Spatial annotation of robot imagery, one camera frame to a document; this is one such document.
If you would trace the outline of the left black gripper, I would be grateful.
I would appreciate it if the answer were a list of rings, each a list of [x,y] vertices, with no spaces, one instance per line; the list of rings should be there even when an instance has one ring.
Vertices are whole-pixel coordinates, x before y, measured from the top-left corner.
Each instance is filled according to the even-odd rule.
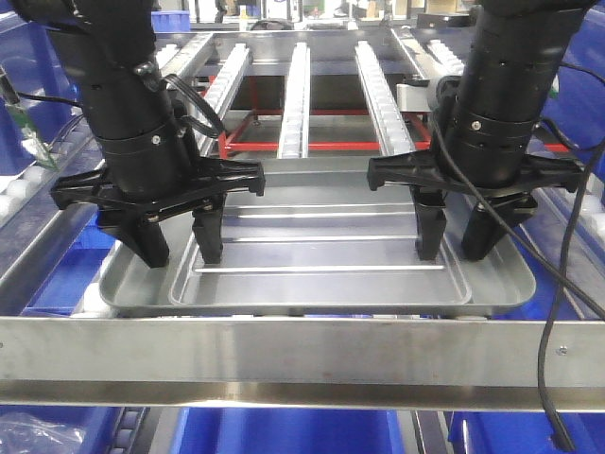
[[[106,167],[59,178],[50,190],[60,210],[72,204],[89,203],[100,214],[125,215],[113,236],[150,268],[164,267],[169,248],[158,223],[192,212],[192,231],[206,264],[218,264],[222,257],[221,228],[226,195],[247,190],[263,196],[266,178],[259,162],[200,158],[193,175],[174,194],[151,201],[131,201],[113,184]]]

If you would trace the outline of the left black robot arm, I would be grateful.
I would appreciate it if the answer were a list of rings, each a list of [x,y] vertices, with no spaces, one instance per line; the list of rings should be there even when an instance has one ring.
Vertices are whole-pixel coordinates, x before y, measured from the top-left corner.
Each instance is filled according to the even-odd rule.
[[[43,26],[99,144],[105,165],[58,179],[54,203],[97,207],[97,226],[151,268],[167,264],[161,222],[183,213],[205,262],[223,251],[228,193],[262,195],[263,168],[207,158],[195,137],[216,139],[224,125],[210,104],[155,58],[149,1],[15,1],[24,20]]]

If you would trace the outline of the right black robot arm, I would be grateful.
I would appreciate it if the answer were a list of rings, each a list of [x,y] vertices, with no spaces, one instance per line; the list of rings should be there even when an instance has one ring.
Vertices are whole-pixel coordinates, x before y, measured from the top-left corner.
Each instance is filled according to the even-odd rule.
[[[480,194],[461,241],[464,256],[476,261],[534,215],[534,189],[576,190],[577,165],[531,156],[527,146],[590,8],[588,1],[483,2],[462,75],[439,82],[429,149],[370,160],[371,189],[409,186],[421,259],[440,248],[449,193]]]

